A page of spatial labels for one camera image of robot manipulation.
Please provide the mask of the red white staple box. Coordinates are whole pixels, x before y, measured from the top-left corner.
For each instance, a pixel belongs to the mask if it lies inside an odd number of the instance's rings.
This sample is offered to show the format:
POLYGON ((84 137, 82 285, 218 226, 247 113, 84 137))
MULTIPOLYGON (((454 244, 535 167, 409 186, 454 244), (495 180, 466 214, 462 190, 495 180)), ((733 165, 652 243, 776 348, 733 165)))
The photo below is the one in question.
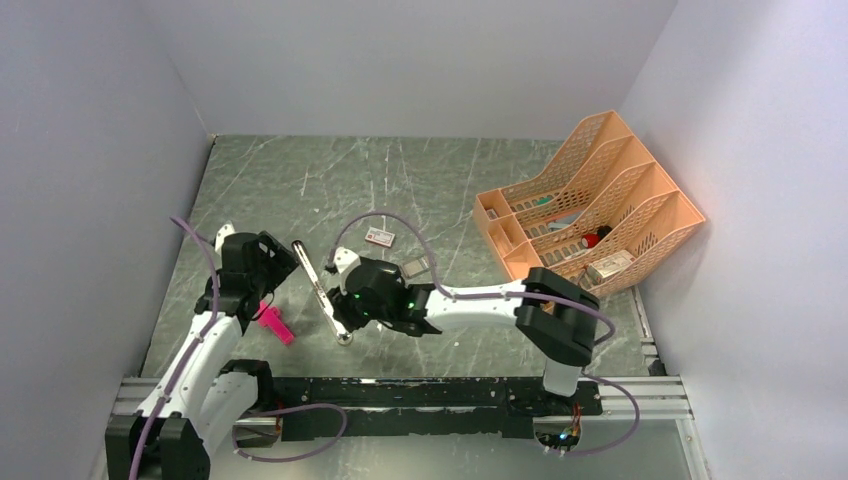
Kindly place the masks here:
POLYGON ((383 248, 391 248, 396 235, 386 230, 370 227, 365 235, 365 241, 383 248))

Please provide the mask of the beige stapler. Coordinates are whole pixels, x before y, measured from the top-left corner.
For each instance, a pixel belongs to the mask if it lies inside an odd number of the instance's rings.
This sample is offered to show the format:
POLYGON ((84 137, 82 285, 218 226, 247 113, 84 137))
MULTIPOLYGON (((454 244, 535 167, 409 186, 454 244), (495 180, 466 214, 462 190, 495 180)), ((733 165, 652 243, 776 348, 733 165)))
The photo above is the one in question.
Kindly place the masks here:
POLYGON ((323 318, 325 319, 334 340, 342 346, 348 346, 353 341, 353 334, 334 317, 334 308, 321 284, 319 275, 310 261, 305 245, 300 240, 294 240, 291 248, 301 269, 305 272, 308 282, 319 305, 323 318))

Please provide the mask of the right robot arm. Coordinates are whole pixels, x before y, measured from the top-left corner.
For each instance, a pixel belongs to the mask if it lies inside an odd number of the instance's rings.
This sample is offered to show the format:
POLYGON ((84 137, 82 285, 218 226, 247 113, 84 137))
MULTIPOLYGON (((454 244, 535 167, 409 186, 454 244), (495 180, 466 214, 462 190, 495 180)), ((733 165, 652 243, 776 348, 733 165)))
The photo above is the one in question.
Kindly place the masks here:
POLYGON ((544 267, 525 279, 483 287, 409 284, 398 266, 340 249, 327 271, 338 277, 329 293, 334 318, 353 331, 375 321, 411 337, 471 327, 521 332, 545 357, 539 398, 562 414, 578 399, 582 370, 593 357, 599 300, 544 267))

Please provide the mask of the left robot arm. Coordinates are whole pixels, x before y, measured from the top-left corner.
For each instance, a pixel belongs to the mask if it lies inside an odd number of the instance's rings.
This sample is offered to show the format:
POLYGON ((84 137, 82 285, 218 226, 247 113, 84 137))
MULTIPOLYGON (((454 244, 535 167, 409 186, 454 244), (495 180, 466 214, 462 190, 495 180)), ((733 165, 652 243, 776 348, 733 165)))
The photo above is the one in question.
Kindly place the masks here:
POLYGON ((277 388, 262 360, 232 352, 260 311, 260 302, 299 266, 266 231, 221 232, 221 266, 199 297, 187 336, 165 373, 130 413, 111 416, 105 431, 111 479, 158 474, 206 479, 211 457, 245 413, 273 409, 277 388))

